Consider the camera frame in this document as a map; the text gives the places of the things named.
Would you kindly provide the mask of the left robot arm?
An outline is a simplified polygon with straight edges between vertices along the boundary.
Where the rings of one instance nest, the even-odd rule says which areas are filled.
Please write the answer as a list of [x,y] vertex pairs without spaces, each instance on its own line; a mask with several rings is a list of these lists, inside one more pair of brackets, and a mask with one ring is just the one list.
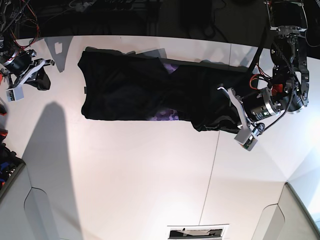
[[[266,0],[268,24],[260,45],[246,72],[250,93],[240,96],[223,84],[217,89],[235,107],[240,122],[235,141],[247,151],[257,143],[257,137],[269,129],[263,120],[276,116],[278,122],[285,114],[300,112],[309,104],[309,71],[307,68],[308,21],[301,0]],[[276,32],[270,46],[274,64],[272,75],[259,66],[268,31]]]

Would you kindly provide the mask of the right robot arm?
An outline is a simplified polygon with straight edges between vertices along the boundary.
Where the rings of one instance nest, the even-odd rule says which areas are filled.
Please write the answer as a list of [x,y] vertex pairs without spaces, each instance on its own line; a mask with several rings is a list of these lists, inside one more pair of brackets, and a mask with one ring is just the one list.
[[[36,33],[30,43],[18,43],[15,33],[21,20],[34,24]],[[38,19],[28,0],[2,0],[0,2],[0,78],[8,84],[6,95],[9,102],[24,98],[23,86],[48,91],[51,81],[45,67],[54,66],[52,59],[36,59],[37,53],[30,47],[40,36]]]

